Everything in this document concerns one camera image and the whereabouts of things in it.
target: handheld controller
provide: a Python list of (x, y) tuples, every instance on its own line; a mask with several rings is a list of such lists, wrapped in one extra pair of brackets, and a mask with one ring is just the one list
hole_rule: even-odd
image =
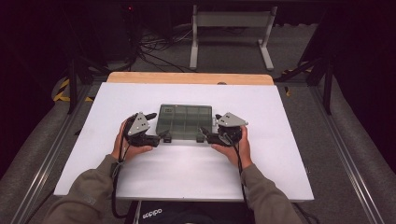
[(205, 136), (208, 144), (217, 144), (224, 147), (232, 147), (237, 144), (242, 138), (240, 126), (248, 125), (245, 120), (230, 112), (224, 116), (216, 115), (216, 120), (219, 125), (218, 133), (210, 133), (204, 127), (201, 127), (200, 131)]
[(156, 113), (144, 115), (142, 112), (129, 117), (125, 123), (123, 136), (129, 145), (134, 147), (152, 146), (157, 147), (160, 140), (169, 132), (165, 131), (156, 135), (146, 135), (146, 131), (150, 128), (148, 120), (154, 119)]

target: metal frame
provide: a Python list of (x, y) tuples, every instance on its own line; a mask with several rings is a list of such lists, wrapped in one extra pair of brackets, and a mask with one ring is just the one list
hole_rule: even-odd
[(69, 131), (69, 128), (73, 124), (76, 114), (81, 109), (81, 106), (84, 104), (85, 98), (88, 96), (88, 92), (90, 90), (90, 86), (84, 85), (82, 86), (82, 90), (78, 96), (78, 103), (76, 108), (73, 110), (71, 114), (68, 114), (64, 119), (64, 123), (62, 124), (61, 130), (58, 132), (51, 148), (49, 149), (49, 153), (47, 157), (44, 159), (41, 167), (38, 172), (35, 174), (35, 178), (27, 190), (17, 212), (14, 215), (14, 218), (11, 220), (11, 224), (13, 223), (24, 223), (26, 218), (33, 211), (33, 206), (35, 205), (35, 201), (37, 200), (41, 190), (43, 189), (47, 178), (50, 175), (52, 167), (58, 158), (59, 153), (61, 152), (64, 144), (64, 139), (66, 134)]
[(332, 116), (329, 115), (322, 105), (322, 96), (317, 87), (309, 87), (311, 94), (314, 97), (318, 108), (323, 115), (323, 118), (332, 134), (332, 138), (336, 144), (336, 150), (338, 156), (340, 157), (341, 162), (344, 165), (347, 175), (349, 176), (349, 180), (352, 183), (356, 194), (361, 201), (361, 205), (366, 213), (367, 217), (369, 218), (370, 223), (384, 223), (381, 215), (379, 214), (378, 209), (375, 206), (374, 200), (370, 195), (369, 190), (366, 187), (366, 184), (361, 177), (361, 173), (359, 172), (358, 168), (355, 165), (352, 157), (349, 154), (347, 149), (347, 145), (345, 144), (341, 134), (339, 133), (337, 126), (335, 125)]
[(259, 47), (262, 58), (268, 71), (274, 70), (274, 65), (268, 53), (267, 44), (274, 24), (277, 7), (272, 7), (270, 12), (208, 12), (198, 11), (194, 5), (192, 10), (192, 45), (190, 68), (197, 68), (198, 61), (198, 27), (241, 26), (241, 27), (265, 27), (263, 39), (259, 39)]

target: gray carpet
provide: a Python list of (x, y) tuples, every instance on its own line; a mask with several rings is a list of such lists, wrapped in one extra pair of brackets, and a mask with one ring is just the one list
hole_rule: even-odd
[[(262, 34), (262, 30), (246, 29), (241, 35), (234, 35), (223, 30), (205, 30), (200, 32), (197, 72), (270, 74), (272, 77), (278, 77), (282, 71), (296, 66), (315, 28), (315, 26), (285, 26), (273, 29), (268, 45), (275, 66), (275, 70), (272, 72), (265, 70), (256, 42), (257, 36)], [(188, 67), (190, 52), (191, 42), (185, 40), (176, 43), (167, 50), (151, 53), (171, 63)], [(147, 58), (163, 64), (149, 56)], [(141, 60), (138, 60), (131, 69), (132, 71), (161, 71), (156, 66)], [(162, 67), (162, 69), (178, 71), (171, 66)], [(294, 80), (301, 79), (304, 79), (304, 75), (300, 75)], [(286, 96), (284, 84), (278, 86), (279, 94), (304, 165), (310, 171), (308, 178), (316, 198), (313, 202), (301, 203), (302, 208), (317, 216), (321, 223), (370, 223), (311, 91), (301, 83), (290, 82), (288, 85), (291, 96)], [(99, 86), (99, 82), (93, 83), (89, 95), (94, 96)], [(55, 187), (78, 138), (75, 132), (82, 128), (91, 106), (92, 102), (85, 102), (78, 111), (70, 132), (66, 134), (61, 154), (55, 162), (35, 206)], [(33, 181), (35, 172), (39, 169), (55, 140), (67, 110), (68, 103), (56, 103), (55, 107), (43, 118), (26, 140), (18, 156), (2, 178), (0, 183), (1, 223), (9, 223), (13, 218)], [(334, 82), (332, 92), (332, 118), (361, 171), (384, 222), (395, 223), (395, 174), (388, 168), (370, 137), (354, 117), (336, 82)], [(56, 200), (55, 196), (50, 196), (30, 223), (40, 223), (50, 205)], [(118, 205), (120, 213), (123, 213), (128, 208), (129, 202), (118, 201)], [(123, 220), (117, 220), (111, 215), (110, 202), (107, 205), (104, 223), (123, 223)]]

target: wooden edge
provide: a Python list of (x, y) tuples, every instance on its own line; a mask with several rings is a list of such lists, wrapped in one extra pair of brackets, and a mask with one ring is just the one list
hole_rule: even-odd
[(274, 85), (269, 75), (210, 73), (113, 72), (107, 82), (156, 84)]

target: plastic tray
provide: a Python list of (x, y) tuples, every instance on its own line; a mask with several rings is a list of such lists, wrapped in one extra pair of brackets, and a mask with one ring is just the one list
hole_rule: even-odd
[(164, 142), (171, 142), (172, 139), (204, 142), (200, 127), (212, 131), (212, 106), (161, 105), (156, 133), (169, 130), (168, 136), (163, 139)]

